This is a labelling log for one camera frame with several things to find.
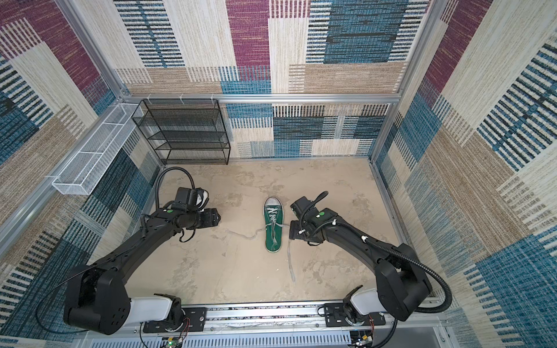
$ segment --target green sneaker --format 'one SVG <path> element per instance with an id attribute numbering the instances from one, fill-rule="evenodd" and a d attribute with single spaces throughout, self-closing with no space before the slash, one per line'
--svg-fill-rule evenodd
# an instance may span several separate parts
<path id="1" fill-rule="evenodd" d="M 286 225 L 282 224 L 282 204 L 276 197 L 269 197 L 263 206 L 263 215 L 265 216 L 265 247 L 272 253 L 276 253 L 280 249 L 282 240 L 282 228 Z"/>

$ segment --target mounting plate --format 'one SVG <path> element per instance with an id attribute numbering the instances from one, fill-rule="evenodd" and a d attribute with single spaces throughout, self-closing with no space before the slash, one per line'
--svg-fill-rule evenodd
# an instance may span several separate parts
<path id="1" fill-rule="evenodd" d="M 185 317 L 189 318 L 189 332 L 202 332 L 205 327 L 207 308 L 182 307 L 182 310 L 185 312 Z M 157 327 L 157 323 L 157 321 L 146 322 L 143 326 L 143 333 L 159 334 L 161 332 L 168 332 L 162 326 Z"/>
<path id="2" fill-rule="evenodd" d="M 350 323 L 346 321 L 346 315 L 344 314 L 341 302 L 325 303 L 323 309 L 325 310 L 325 323 L 327 327 L 350 326 Z M 381 314 L 374 312 L 370 313 L 369 316 L 373 319 L 375 326 L 385 325 L 385 317 Z M 369 318 L 366 318 L 363 325 L 371 325 Z"/>

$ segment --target shoe sole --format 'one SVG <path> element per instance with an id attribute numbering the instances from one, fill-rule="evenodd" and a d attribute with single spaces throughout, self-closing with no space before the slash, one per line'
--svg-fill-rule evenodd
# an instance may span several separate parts
<path id="1" fill-rule="evenodd" d="M 280 201 L 280 199 L 278 197 L 275 197 L 275 196 L 267 197 L 267 199 L 269 199 L 269 198 L 275 198 L 276 200 L 278 200 L 278 203 L 280 204 L 280 208 L 282 209 L 282 218 L 284 219 L 284 207 L 282 206 L 282 202 Z M 265 202 L 263 202 L 263 215 L 265 215 Z M 282 247 L 282 236 L 281 236 L 280 246 L 278 247 L 277 250 L 270 251 L 269 249 L 267 249 L 267 227 L 265 227 L 265 249 L 267 249 L 267 251 L 270 252 L 270 253 L 276 253 L 280 250 L 281 247 Z"/>

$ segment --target beige floor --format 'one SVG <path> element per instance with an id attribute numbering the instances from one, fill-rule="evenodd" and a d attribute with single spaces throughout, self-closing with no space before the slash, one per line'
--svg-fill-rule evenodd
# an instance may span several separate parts
<path id="1" fill-rule="evenodd" d="M 174 237 L 160 246 L 132 275 L 129 296 L 154 292 L 182 298 L 182 303 L 235 303 L 343 298 L 374 276 L 362 263 L 331 243 L 310 247 L 291 241 L 295 281 L 289 271 L 288 230 L 277 253 L 265 249 L 263 202 L 277 196 L 285 223 L 295 219 L 290 204 L 324 190 L 317 207 L 328 207 L 359 229 L 397 244 L 393 227 L 365 159 L 251 161 L 185 166 L 197 187 L 209 191 L 208 207 L 218 208 L 219 226 L 201 229 L 188 243 Z M 178 171 L 164 180 L 160 201 L 174 198 L 189 180 Z M 237 234 L 252 237 L 246 239 Z"/>

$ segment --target cable hose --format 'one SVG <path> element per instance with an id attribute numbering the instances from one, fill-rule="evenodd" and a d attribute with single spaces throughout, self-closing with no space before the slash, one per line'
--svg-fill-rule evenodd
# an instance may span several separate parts
<path id="1" fill-rule="evenodd" d="M 194 190 L 196 189 L 196 185 L 193 183 L 192 175 L 191 175 L 187 170 L 185 170 L 184 168 L 178 167 L 178 166 L 171 166 L 170 168 L 166 168 L 165 170 L 163 170 L 163 171 L 159 174 L 159 177 L 157 178 L 157 183 L 156 183 L 156 185 L 155 185 L 155 207 L 156 207 L 156 209 L 159 209 L 159 208 L 160 208 L 160 204 L 159 204 L 159 188 L 160 188 L 160 183 L 163 181 L 163 176 L 164 176 L 167 172 L 169 172 L 169 171 L 171 171 L 171 170 L 180 170 L 180 171 L 184 172 L 184 173 L 188 176 L 188 178 L 189 178 L 189 182 L 190 182 L 191 185 L 192 185 L 192 189 L 194 189 Z"/>
<path id="2" fill-rule="evenodd" d="M 389 340 L 393 337 L 394 330 L 396 330 L 397 328 L 397 324 L 398 324 L 398 320 L 395 318 L 395 320 L 393 321 L 393 326 L 391 326 L 390 328 L 389 334 L 383 339 L 383 341 L 379 342 L 377 346 L 371 346 L 370 348 L 381 348 L 384 345 L 386 345 L 387 342 L 389 342 Z"/>
<path id="3" fill-rule="evenodd" d="M 322 229 L 324 226 L 326 225 L 330 225 L 332 224 L 333 221 L 326 221 L 324 223 L 322 223 L 321 225 L 319 225 L 314 232 L 319 231 L 320 229 Z M 347 227 L 349 230 L 351 230 L 352 232 L 354 232 L 356 235 L 358 235 L 358 237 L 367 237 L 365 239 L 365 243 L 369 244 L 370 246 L 377 248 L 379 250 L 385 251 L 389 254 L 391 254 L 392 256 L 398 257 L 400 259 L 403 259 L 405 261 L 408 261 L 410 263 L 415 264 L 416 266 L 418 266 L 419 268 L 423 269 L 425 271 L 425 273 L 429 274 L 433 279 L 435 279 L 435 281 L 437 283 L 439 283 L 439 285 L 441 286 L 441 288 L 443 289 L 443 292 L 445 293 L 445 300 L 443 301 L 442 304 L 440 304 L 439 306 L 436 307 L 418 307 L 416 308 L 414 311 L 418 312 L 418 313 L 441 313 L 445 310 L 447 310 L 452 303 L 452 292 L 451 292 L 451 288 L 449 287 L 449 285 L 445 282 L 445 280 L 443 278 L 441 278 L 440 275 L 438 275 L 434 270 L 432 270 L 431 268 L 429 268 L 428 266 L 426 266 L 425 264 L 421 263 L 420 261 L 416 261 L 412 258 L 409 258 L 408 256 L 392 250 L 390 248 L 385 248 L 379 244 L 375 244 L 372 240 L 372 237 L 368 236 L 367 234 L 365 234 L 364 232 L 358 230 L 357 228 L 355 228 L 354 226 L 352 226 L 351 224 L 342 222 L 342 221 L 337 221 L 336 222 L 337 225 L 340 226 L 344 226 Z"/>

